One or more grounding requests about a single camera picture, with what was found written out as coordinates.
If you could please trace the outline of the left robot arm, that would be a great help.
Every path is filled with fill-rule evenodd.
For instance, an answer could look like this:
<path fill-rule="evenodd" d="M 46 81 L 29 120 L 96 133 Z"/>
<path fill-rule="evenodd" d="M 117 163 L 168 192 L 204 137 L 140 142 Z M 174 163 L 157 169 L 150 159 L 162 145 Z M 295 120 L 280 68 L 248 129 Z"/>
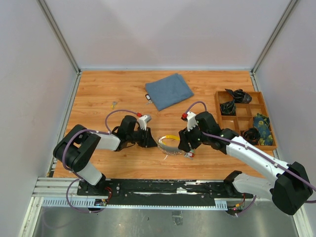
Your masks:
<path fill-rule="evenodd" d="M 142 148 L 157 147 L 147 123 L 150 115 L 139 118 L 125 116 L 113 133 L 87 129 L 77 124 L 54 148 L 53 156 L 61 161 L 65 169 L 85 181 L 94 195 L 106 190 L 106 177 L 91 162 L 95 150 L 119 152 L 128 144 Z"/>

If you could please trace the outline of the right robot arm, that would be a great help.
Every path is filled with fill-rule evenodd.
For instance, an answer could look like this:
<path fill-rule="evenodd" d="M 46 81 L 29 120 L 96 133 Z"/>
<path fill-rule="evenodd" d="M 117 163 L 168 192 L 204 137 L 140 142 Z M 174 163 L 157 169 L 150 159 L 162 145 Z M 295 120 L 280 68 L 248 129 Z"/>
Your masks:
<path fill-rule="evenodd" d="M 228 197 L 234 198 L 242 193 L 269 199 L 288 215 L 294 215 L 309 202 L 316 188 L 310 183 L 302 164 L 289 164 L 268 155 L 235 131 L 222 129 L 208 111 L 199 114 L 185 112 L 181 119 L 186 121 L 187 127 L 179 131 L 180 150 L 188 153 L 200 145 L 208 145 L 241 160 L 263 175 L 263 178 L 258 178 L 234 171 L 223 186 Z"/>

